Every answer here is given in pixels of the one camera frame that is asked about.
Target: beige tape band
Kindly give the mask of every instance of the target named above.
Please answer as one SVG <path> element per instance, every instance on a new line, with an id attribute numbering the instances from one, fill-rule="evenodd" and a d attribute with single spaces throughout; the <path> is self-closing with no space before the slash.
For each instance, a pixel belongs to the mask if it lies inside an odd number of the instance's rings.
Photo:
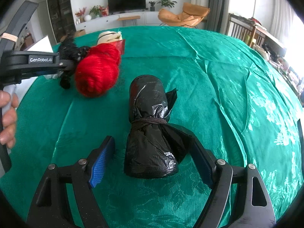
<path id="1" fill-rule="evenodd" d="M 12 35 L 12 34 L 8 34 L 6 32 L 4 32 L 1 36 L 2 39 L 8 39 L 10 41 L 14 41 L 14 42 L 17 42 L 18 40 L 18 37 L 15 36 L 15 35 Z"/>

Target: green fabric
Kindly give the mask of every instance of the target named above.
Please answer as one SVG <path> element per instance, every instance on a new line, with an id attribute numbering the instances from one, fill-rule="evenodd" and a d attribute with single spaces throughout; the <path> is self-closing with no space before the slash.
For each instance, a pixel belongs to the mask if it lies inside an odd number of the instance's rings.
<path id="1" fill-rule="evenodd" d="M 210 190 L 191 156 L 178 174 L 163 179 L 124 175 L 128 98 L 131 81 L 141 74 L 159 77 L 165 90 L 178 89 L 170 122 L 192 130 L 206 149 L 232 165 L 259 169 L 278 219 L 302 182 L 297 120 L 302 107 L 283 78 L 238 39 L 179 27 L 119 28 L 126 39 L 120 77 L 106 95 L 87 99 L 58 80 L 38 78 L 18 108 L 13 167 L 0 187 L 25 219 L 36 187 L 50 163 L 64 166 L 86 157 L 106 135 L 116 141 L 114 158 L 94 190 L 109 226 L 192 227 Z M 99 32 L 76 38 L 96 44 Z M 232 187 L 221 225 L 227 223 Z M 82 226 L 72 188 L 69 197 Z"/>

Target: human hand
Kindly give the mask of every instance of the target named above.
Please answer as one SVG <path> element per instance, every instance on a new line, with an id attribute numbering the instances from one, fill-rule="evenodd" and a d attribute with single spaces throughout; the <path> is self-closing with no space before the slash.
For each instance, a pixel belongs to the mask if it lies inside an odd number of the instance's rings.
<path id="1" fill-rule="evenodd" d="M 0 90 L 0 107 L 2 108 L 7 105 L 10 100 L 10 94 Z M 2 145 L 6 144 L 8 148 L 12 148 L 16 143 L 17 112 L 15 108 L 18 107 L 18 104 L 18 97 L 16 94 L 13 94 L 11 107 L 2 117 L 2 124 L 5 129 L 0 133 L 0 143 Z"/>

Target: black plastic bag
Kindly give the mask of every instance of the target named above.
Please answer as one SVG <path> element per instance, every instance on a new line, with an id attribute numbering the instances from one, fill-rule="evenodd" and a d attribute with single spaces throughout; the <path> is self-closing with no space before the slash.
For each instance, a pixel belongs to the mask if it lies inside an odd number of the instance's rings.
<path id="1" fill-rule="evenodd" d="M 177 99 L 176 88 L 165 93 L 153 75 L 135 78 L 130 85 L 129 121 L 124 172 L 136 178 L 159 178 L 178 172 L 188 153 L 191 136 L 167 123 Z"/>

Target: red yarn ball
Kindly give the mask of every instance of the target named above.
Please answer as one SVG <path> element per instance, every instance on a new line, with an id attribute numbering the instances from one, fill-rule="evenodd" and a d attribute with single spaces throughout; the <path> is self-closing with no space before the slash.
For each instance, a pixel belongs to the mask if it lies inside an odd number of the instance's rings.
<path id="1" fill-rule="evenodd" d="M 90 48 L 75 71 L 78 92 L 86 97 L 98 97 L 112 88 L 119 74 L 121 57 L 115 46 L 99 44 Z"/>

